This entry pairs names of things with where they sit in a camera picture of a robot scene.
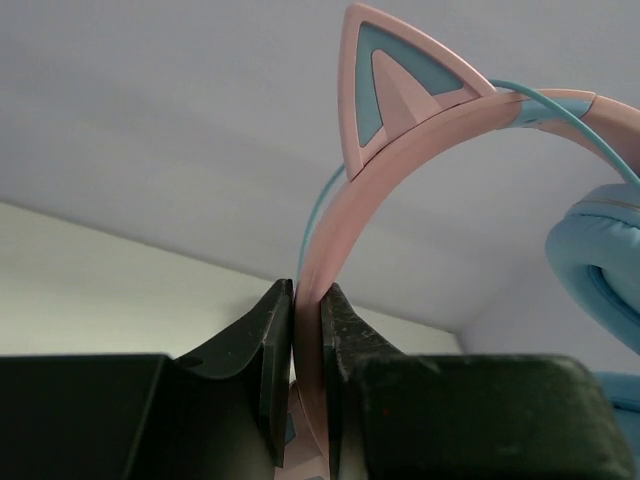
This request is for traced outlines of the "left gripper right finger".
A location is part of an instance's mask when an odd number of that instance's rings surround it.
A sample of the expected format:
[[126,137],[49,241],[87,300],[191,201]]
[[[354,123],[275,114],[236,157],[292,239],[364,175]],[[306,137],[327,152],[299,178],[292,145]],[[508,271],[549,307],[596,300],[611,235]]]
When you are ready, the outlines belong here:
[[338,284],[321,300],[320,318],[331,477],[427,478],[425,358],[394,347]]

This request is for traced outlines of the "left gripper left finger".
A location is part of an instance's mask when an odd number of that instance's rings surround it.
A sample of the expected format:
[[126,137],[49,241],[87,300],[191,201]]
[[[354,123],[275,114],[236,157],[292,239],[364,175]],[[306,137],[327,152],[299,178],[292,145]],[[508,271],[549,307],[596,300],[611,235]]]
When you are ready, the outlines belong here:
[[175,361],[187,451],[200,468],[284,463],[293,284],[276,281],[241,318]]

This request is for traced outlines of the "pink blue cat-ear headphones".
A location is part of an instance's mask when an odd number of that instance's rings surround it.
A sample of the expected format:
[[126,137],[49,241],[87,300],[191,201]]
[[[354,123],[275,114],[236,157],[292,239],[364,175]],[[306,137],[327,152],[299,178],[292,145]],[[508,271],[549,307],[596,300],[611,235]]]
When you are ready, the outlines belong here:
[[[379,10],[343,23],[338,111],[347,177],[305,230],[295,293],[293,433],[279,479],[333,479],[321,300],[372,215],[414,170],[505,128],[534,128],[606,160],[618,184],[589,192],[550,231],[547,260],[592,319],[639,347],[639,113],[592,92],[489,80]],[[557,355],[423,356],[431,414],[425,479],[635,479],[639,379]]]

